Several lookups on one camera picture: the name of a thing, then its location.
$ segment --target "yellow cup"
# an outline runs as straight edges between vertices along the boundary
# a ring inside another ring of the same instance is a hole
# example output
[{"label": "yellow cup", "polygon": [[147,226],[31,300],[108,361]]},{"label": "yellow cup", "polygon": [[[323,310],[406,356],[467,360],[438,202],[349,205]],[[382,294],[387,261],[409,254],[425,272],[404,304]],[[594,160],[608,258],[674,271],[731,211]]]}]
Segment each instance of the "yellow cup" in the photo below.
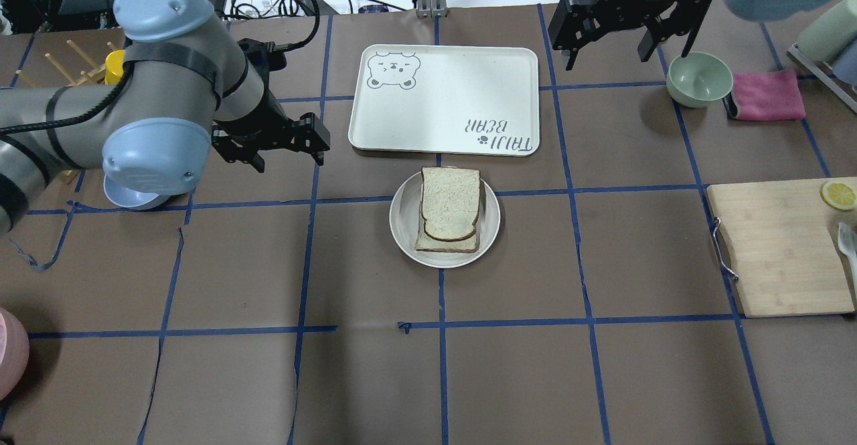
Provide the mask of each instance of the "yellow cup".
[{"label": "yellow cup", "polygon": [[104,83],[113,85],[119,82],[122,78],[123,70],[122,63],[125,61],[125,51],[115,50],[107,55],[104,61]]}]

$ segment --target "brown tabletop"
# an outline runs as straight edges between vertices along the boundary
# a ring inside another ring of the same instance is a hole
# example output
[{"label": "brown tabletop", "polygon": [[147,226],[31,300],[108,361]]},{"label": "brown tabletop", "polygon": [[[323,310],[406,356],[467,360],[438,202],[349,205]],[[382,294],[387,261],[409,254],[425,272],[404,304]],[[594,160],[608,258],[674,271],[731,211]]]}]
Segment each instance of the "brown tabletop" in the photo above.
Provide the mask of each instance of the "brown tabletop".
[{"label": "brown tabletop", "polygon": [[[742,316],[704,188],[853,176],[854,113],[809,77],[805,121],[674,106],[664,76],[683,39],[641,64],[640,31],[592,43],[565,72],[546,50],[553,10],[323,18],[270,81],[289,116],[324,119],[324,167],[279,151],[260,175],[212,153],[195,192],[152,212],[111,206],[101,171],[52,183],[9,234],[52,267],[37,272],[0,243],[0,306],[31,338],[25,379],[0,403],[0,440],[853,442],[857,325]],[[795,67],[787,46],[822,11],[760,25],[717,0],[694,49],[734,72]],[[230,31],[283,43],[311,25]],[[44,54],[86,69],[67,39],[103,58],[122,33],[0,37],[0,85],[27,86],[18,68],[64,85]],[[538,151],[356,151],[346,133],[371,43],[530,48]],[[478,168],[503,219],[483,257],[446,271],[411,261],[388,225],[398,186],[436,164]]]}]

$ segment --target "lemon slice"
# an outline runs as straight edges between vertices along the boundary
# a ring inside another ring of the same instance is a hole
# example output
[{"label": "lemon slice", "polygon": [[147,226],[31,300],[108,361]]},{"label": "lemon slice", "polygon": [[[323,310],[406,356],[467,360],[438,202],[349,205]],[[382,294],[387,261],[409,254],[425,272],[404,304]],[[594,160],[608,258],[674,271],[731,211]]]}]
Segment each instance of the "lemon slice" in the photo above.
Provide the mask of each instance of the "lemon slice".
[{"label": "lemon slice", "polygon": [[828,181],[821,186],[821,198],[830,207],[850,211],[857,207],[857,192],[842,181]]}]

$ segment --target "bread slice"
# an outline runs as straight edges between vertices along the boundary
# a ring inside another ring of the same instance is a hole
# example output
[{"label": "bread slice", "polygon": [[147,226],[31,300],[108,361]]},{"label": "bread slice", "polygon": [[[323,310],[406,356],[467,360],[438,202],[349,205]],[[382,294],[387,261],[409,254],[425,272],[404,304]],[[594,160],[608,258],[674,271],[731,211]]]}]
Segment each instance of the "bread slice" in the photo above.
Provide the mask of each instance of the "bread slice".
[{"label": "bread slice", "polygon": [[474,234],[460,241],[438,241],[434,240],[425,232],[425,224],[422,217],[419,219],[419,232],[416,235],[414,249],[417,251],[432,251],[435,253],[475,253],[479,250],[479,234]]},{"label": "bread slice", "polygon": [[480,173],[458,167],[422,168],[422,214],[425,234],[438,241],[467,240],[477,231]]}]

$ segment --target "pink bowl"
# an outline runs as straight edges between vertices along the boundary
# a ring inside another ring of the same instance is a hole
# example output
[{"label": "pink bowl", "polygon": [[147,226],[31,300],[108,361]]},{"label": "pink bowl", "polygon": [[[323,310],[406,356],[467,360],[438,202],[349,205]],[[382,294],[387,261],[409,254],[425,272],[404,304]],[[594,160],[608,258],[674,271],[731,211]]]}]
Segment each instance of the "pink bowl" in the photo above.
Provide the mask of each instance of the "pink bowl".
[{"label": "pink bowl", "polygon": [[12,391],[30,358],[27,332],[9,311],[0,308],[0,399]]}]

